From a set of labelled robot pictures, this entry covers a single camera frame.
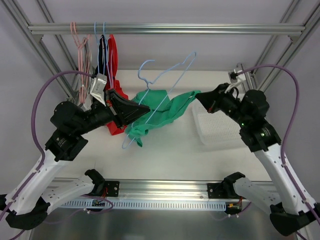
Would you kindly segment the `blue wire hanger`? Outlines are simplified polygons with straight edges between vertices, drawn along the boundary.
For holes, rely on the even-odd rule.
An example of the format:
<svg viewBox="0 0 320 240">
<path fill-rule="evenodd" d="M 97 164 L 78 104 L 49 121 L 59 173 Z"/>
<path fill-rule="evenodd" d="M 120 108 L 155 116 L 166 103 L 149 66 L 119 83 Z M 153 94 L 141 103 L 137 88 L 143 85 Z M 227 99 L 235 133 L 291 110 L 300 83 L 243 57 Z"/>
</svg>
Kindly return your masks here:
<svg viewBox="0 0 320 240">
<path fill-rule="evenodd" d="M 182 81 L 182 79 L 183 79 L 183 77 L 185 76 L 185 74 L 187 73 L 187 71 L 189 70 L 189 68 L 191 67 L 191 65 L 194 63 L 194 61 L 196 60 L 196 57 L 197 57 L 197 53 L 194 51 L 194 52 L 191 52 L 189 55 L 187 55 L 186 57 L 185 57 L 185 59 L 183 60 L 183 61 L 181 61 L 181 62 L 178 62 L 178 63 L 176 63 L 175 65 L 173 65 L 173 66 L 171 66 L 171 67 L 169 67 L 168 69 L 166 69 L 166 70 L 164 70 L 164 71 L 162 71 L 161 73 L 159 73 L 158 74 L 158 76 L 156 76 L 154 79 L 148 79 L 148 78 L 146 78 L 146 77 L 144 77 L 144 76 L 142 76 L 142 70 L 143 70 L 143 67 L 146 65 L 146 64 L 148 64 L 148 63 L 151 63 L 151 62 L 153 62 L 154 60 L 153 59 L 148 59 L 148 60 L 146 60 L 144 63 L 142 63 L 142 65 L 140 66 L 140 68 L 139 68 L 139 70 L 138 70 L 138 72 L 137 72 L 137 77 L 139 78 L 139 80 L 141 80 L 141 81 L 143 81 L 144 83 L 145 83 L 145 85 L 146 85 L 146 87 L 145 87 L 145 90 L 143 90 L 143 91 L 146 91 L 146 90 L 166 90 L 167 91 L 167 93 L 168 93 L 168 96 L 169 96 L 169 98 L 170 99 L 172 99 L 172 98 L 174 98 L 174 97 L 176 97 L 176 96 L 178 96 L 178 95 L 180 95 L 180 94 L 183 94 L 183 93 L 186 93 L 186 92 L 190 92 L 190 91 L 195 91 L 195 90 L 198 90 L 198 89 L 191 89 L 191 90 L 185 90 L 185 91 L 183 91 L 182 93 L 179 93 L 179 94 L 177 94 L 176 96 L 173 96 L 173 94 L 175 93 L 175 90 L 177 89 L 177 87 L 179 86 L 179 84 L 180 84 L 180 82 Z M 167 85 L 167 86 L 160 86 L 160 83 L 164 80 L 164 78 L 169 74 L 169 73 L 171 73 L 171 72 L 173 72 L 174 70 L 176 70 L 176 69 L 178 69 L 178 68 L 182 68 L 182 70 L 181 70 L 181 73 L 178 75 L 178 77 L 176 78 L 176 80 L 174 80 L 174 81 L 172 81 L 169 85 Z M 171 125 L 171 124 L 167 124 L 167 125 L 165 125 L 165 126 L 163 126 L 163 127 L 161 127 L 161 128 L 156 128 L 156 129 L 153 129 L 153 130 L 151 130 L 151 131 L 149 131 L 149 133 L 146 135 L 146 136 L 148 136 L 148 135 L 150 135 L 150 133 L 152 133 L 152 132 L 154 132 L 154 131 L 156 131 L 156 132 L 159 132 L 160 130 L 162 130 L 163 128 L 165 128 L 165 127 L 167 127 L 167 126 L 169 126 L 169 125 Z M 137 143 L 134 141 L 134 140 L 131 140 L 128 136 L 127 136 L 127 134 L 125 133 L 125 138 L 124 138 L 124 140 L 123 140 L 123 142 L 122 142 L 122 145 L 121 145 L 121 148 L 123 149 L 123 150 L 126 150 L 126 149 L 128 149 L 131 145 L 133 145 L 133 144 L 136 144 L 137 145 Z"/>
</svg>

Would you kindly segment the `green tank top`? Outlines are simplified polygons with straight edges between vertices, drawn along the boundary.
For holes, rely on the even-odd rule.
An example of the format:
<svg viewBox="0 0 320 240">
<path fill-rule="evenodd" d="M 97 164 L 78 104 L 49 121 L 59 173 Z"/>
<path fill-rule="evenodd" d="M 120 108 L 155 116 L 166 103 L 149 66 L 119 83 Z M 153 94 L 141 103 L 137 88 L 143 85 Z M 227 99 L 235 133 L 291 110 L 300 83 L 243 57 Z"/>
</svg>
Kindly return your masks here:
<svg viewBox="0 0 320 240">
<path fill-rule="evenodd" d="M 176 119 L 180 118 L 199 93 L 199 90 L 192 90 L 169 98 L 166 90 L 138 92 L 132 101 L 149 107 L 150 112 L 129 124 L 125 129 L 125 133 L 139 147 L 142 147 L 142 137 L 146 136 L 149 131 L 172 124 Z"/>
</svg>

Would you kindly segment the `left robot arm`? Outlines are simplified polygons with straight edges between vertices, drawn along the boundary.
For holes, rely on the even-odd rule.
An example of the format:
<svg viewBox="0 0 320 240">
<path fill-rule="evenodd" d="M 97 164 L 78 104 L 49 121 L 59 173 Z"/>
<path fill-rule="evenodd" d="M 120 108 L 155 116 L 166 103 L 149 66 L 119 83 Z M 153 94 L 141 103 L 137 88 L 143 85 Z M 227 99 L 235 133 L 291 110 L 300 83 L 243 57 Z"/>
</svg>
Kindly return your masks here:
<svg viewBox="0 0 320 240">
<path fill-rule="evenodd" d="M 103 194 L 105 179 L 95 169 L 87 170 L 64 187 L 47 189 L 86 146 L 88 140 L 83 138 L 84 134 L 110 122 L 123 128 L 150 112 L 148 106 L 125 99 L 115 90 L 107 90 L 102 96 L 102 100 L 94 100 L 89 110 L 82 110 L 69 101 L 56 106 L 50 119 L 56 130 L 40 150 L 41 157 L 18 187 L 0 196 L 0 216 L 5 217 L 11 228 L 31 230 L 72 199 Z"/>
</svg>

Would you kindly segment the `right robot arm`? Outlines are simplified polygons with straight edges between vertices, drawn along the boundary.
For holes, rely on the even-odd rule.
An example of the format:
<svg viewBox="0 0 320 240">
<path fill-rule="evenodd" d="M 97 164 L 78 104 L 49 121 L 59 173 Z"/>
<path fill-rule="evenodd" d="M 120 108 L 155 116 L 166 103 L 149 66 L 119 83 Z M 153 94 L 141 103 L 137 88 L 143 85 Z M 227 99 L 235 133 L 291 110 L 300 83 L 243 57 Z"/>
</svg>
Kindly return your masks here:
<svg viewBox="0 0 320 240">
<path fill-rule="evenodd" d="M 320 219 L 320 205 L 303 187 L 284 152 L 284 141 L 266 120 L 270 105 L 260 90 L 248 90 L 243 98 L 233 95 L 228 83 L 213 91 L 197 93 L 208 113 L 223 112 L 240 127 L 244 144 L 261 162 L 275 186 L 274 195 L 235 172 L 223 179 L 217 190 L 228 198 L 245 198 L 264 211 L 273 227 L 289 236 Z"/>
</svg>

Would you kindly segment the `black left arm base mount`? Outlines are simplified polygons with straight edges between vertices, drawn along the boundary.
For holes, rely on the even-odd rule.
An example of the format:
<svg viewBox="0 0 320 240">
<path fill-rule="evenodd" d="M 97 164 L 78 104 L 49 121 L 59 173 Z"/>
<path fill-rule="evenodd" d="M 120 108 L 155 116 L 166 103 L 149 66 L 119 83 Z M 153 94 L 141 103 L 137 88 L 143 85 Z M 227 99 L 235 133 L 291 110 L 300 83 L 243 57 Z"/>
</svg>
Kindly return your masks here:
<svg viewBox="0 0 320 240">
<path fill-rule="evenodd" d="M 101 196 L 104 198 L 108 198 L 108 197 L 116 198 L 119 196 L 119 190 L 120 190 L 119 181 L 107 180 L 103 185 Z"/>
</svg>

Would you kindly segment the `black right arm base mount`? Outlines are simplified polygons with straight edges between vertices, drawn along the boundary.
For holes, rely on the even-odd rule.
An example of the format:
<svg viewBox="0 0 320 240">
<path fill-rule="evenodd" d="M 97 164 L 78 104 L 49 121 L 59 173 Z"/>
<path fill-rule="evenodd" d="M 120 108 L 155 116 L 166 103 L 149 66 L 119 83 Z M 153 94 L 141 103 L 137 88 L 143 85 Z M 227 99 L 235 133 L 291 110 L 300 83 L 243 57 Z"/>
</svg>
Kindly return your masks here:
<svg viewBox="0 0 320 240">
<path fill-rule="evenodd" d="M 208 183 L 207 185 L 207 195 L 209 199 L 226 199 L 227 193 L 223 188 L 223 184 L 219 183 Z"/>
</svg>

